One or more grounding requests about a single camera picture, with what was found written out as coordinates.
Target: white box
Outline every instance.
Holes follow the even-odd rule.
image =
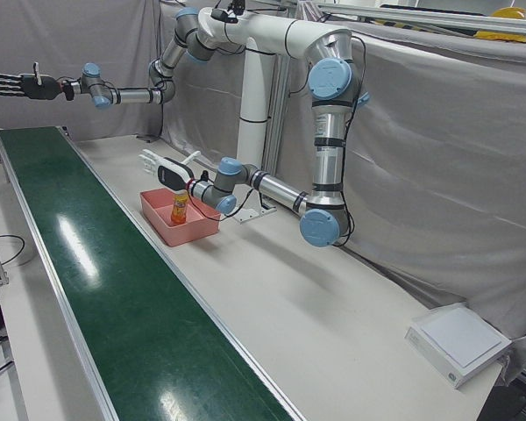
[[[413,319],[405,339],[455,389],[497,360],[511,343],[463,304]]]

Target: robotic arm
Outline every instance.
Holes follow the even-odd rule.
[[[74,95],[90,94],[99,109],[113,103],[166,103],[174,96],[174,69],[184,54],[196,61],[208,61],[222,43],[246,46],[238,157],[248,162],[224,158],[214,183],[210,183],[203,177],[197,180],[186,164],[150,153],[143,154],[143,160],[150,168],[157,168],[162,184],[174,191],[187,190],[221,213],[233,211],[237,202],[234,186],[246,184],[301,215],[302,236],[313,246],[328,246],[349,235],[352,221],[343,195],[346,122],[359,103],[367,100],[366,96],[359,98],[361,81],[352,60],[351,31],[251,13],[243,10],[241,0],[228,11],[184,8],[177,13],[176,21],[173,39],[161,57],[150,63],[152,88],[117,89],[102,79],[96,64],[88,63],[78,80],[58,82],[41,75],[38,66],[33,75],[0,74],[0,95],[54,99],[64,93],[72,100]],[[258,168],[267,124],[268,73],[273,68],[269,58],[275,54],[312,65],[308,86],[313,99],[316,157],[310,193]]]
[[[208,61],[216,49],[217,43],[198,34],[197,15],[198,11],[190,7],[175,15],[174,38],[148,69],[153,88],[116,88],[102,79],[101,69],[95,63],[86,63],[77,80],[57,80],[50,75],[42,75],[39,64],[35,62],[32,74],[0,73],[0,96],[53,100],[64,93],[65,98],[72,101],[75,95],[89,94],[99,110],[120,103],[166,103],[175,95],[174,69],[183,54],[188,51],[194,59]]]

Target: blue joint cap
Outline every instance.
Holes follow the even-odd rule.
[[[207,64],[207,61],[206,61],[206,60],[197,59],[197,58],[196,58],[193,54],[191,54],[189,51],[186,51],[186,52],[185,52],[185,55],[187,55],[187,57],[188,57],[191,61],[193,61],[193,62],[195,62],[195,63],[197,63],[197,64]]]
[[[359,100],[357,101],[357,109],[364,107],[368,103],[368,101],[370,101],[370,94],[368,92],[365,92],[360,96]]]
[[[238,175],[242,170],[242,163],[233,158],[224,157],[218,165],[218,172],[224,175]]]
[[[106,110],[112,106],[109,98],[105,96],[93,96],[91,100],[94,102],[94,105],[98,110]]]
[[[308,86],[315,99],[333,99],[346,91],[351,83],[352,70],[341,59],[321,59],[309,72]]]
[[[300,219],[300,232],[312,246],[325,247],[339,239],[339,223],[328,211],[308,210]]]
[[[89,77],[99,77],[101,69],[95,63],[86,63],[82,69],[82,73]]]
[[[175,13],[175,18],[177,19],[185,15],[198,15],[198,14],[199,14],[199,10],[196,9],[195,7],[184,7],[183,9]]]
[[[218,204],[217,207],[214,208],[218,212],[223,213],[224,215],[227,215],[231,213],[234,208],[236,207],[237,199],[234,195],[229,195],[222,199]]]

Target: conveyor belt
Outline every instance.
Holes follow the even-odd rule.
[[[0,139],[107,418],[291,419],[57,128]]]

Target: gray backdrop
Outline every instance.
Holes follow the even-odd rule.
[[[372,96],[348,139],[349,248],[429,306],[467,301],[510,338],[524,336],[526,46],[344,25],[368,34]],[[353,54],[362,69],[359,42]],[[174,144],[212,161],[233,156],[242,62],[180,65],[165,120]],[[295,63],[292,91],[306,69]],[[288,100],[277,174],[299,189],[311,187],[310,103],[307,91]]]
[[[146,86],[156,56],[160,7],[156,0],[0,1],[0,73],[79,77],[83,64],[100,64],[117,86]],[[97,111],[89,96],[67,103],[0,97],[0,127],[66,125],[73,138],[158,134],[160,107],[113,106]]]

